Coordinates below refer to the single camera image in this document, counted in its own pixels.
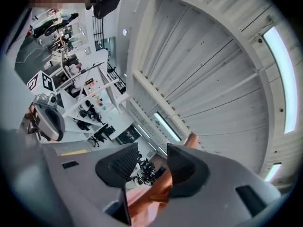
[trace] ceiling beam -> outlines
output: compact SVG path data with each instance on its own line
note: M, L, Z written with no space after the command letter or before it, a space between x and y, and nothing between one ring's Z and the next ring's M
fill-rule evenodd
M174 125L183 134L182 139L185 140L185 138L190 135L191 131L180 119L175 110L173 110L173 108L168 104L164 97L162 97L162 95L157 91L157 89L148 81L148 79L146 79L146 77L139 70L134 71L134 77L151 95L151 97L158 103L158 105L163 109L163 111L168 115ZM197 149L202 149L200 144L198 144Z
M146 115L146 113L140 108L140 106L134 101L134 99L130 99L129 102L135 110L139 113L139 115L147 122L147 124L154 130L154 132L158 135L158 137L163 141L164 144L169 143L169 140L162 134L162 132L157 128L155 123L151 121L151 119Z
M126 91L129 95L134 93L134 78L131 76L139 68L144 45L149 36L149 30L152 20L157 11L156 0L140 0L136 16L134 17L134 26L131 28L130 42L127 56Z
M268 124L267 148L264 155L262 166L260 167L260 174L262 174L266 167L266 163L270 155L272 138L274 135L275 114L274 114L274 101L273 101L273 95L272 95L270 83L265 70L262 70L263 64L261 62L261 59L258 57L255 49L245 38L245 36L240 32L240 30L238 30L236 26L230 23L221 13L211 8L206 3L198 0L175 0L175 1L178 1L200 12L203 12L212 21L221 24L225 29L225 31L234 37L234 40L237 42L238 46L241 48L243 53L246 54L247 58L251 61L251 64L256 68L256 70L261 70L258 75L258 80L262 86L263 97L265 98L267 104L267 124Z

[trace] yellow object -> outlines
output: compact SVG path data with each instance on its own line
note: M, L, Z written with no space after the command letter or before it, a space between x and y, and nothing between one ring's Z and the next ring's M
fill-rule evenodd
M83 154L83 153L87 153L87 150L85 150L85 149L77 150L77 151L73 151L73 152L69 152L69 153L64 153L60 156L77 155L77 154Z

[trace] skin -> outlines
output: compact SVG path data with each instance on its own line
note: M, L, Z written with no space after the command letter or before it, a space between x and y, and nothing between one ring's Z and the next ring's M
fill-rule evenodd
M31 7L41 8L63 8L64 3L85 3L90 0L30 0ZM198 143L198 137L195 134L190 134L185 147L195 148ZM129 206L130 217L133 218L141 211L146 210L153 202L159 202L160 206L158 214L162 212L163 208L167 206L169 201L169 190L172 187L172 176L169 169L157 180L157 182L136 202Z
M190 134L185 147L195 148L198 143L198 137L195 134ZM158 214L168 203L169 190L172 187L172 176L169 169L155 182L155 184L137 201L128 207L128 212L131 218L135 217L140 212L146 210L153 202L159 202L160 206Z

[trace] fluorescent light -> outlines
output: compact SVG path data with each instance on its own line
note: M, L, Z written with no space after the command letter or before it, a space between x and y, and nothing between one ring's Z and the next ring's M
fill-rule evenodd
M173 131L173 129L165 122L165 120L162 118L162 116L156 112L154 116L159 120L160 124L164 126L164 128L170 133L170 135L175 139L175 141L181 141L180 137L176 135L176 133Z
M137 132L138 132L138 134L140 134L140 132L136 129L136 128L134 128ZM142 134L140 134L141 136L142 136Z
M281 163L275 163L271 167L271 169L270 169L270 171L269 171L269 173L268 173L268 175L267 175L267 177L265 178L264 181L265 182L270 182L273 179L273 177L276 175L276 173L278 172L278 170L280 169L281 166L282 166Z
M150 144L150 146L151 147L153 147L153 149L155 150L155 151L157 151L156 149L155 149L155 147L154 146L152 146L152 144L150 143L150 142L148 142L149 144Z
M162 148L161 147L159 147L160 148L160 150L162 150ZM167 156L167 154L165 153L165 151L164 150L162 150L162 152Z
M142 127L140 125L138 125L138 126L147 135L147 137L150 138L150 136L144 131L144 129L142 129Z
M287 48L275 27L263 35L279 68L285 95L284 134L295 130L298 117L298 94L294 68Z

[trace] ceiling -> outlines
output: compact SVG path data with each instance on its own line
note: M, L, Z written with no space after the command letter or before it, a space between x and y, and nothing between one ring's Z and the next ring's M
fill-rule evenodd
M153 114L159 112L198 149L235 159L265 177L282 162L274 184L293 180L303 154L302 116L283 134L284 93L262 35L275 26L290 53L302 88L302 51L269 0L122 0L117 64L127 71L127 109L166 150L176 143ZM126 28L129 33L120 33Z

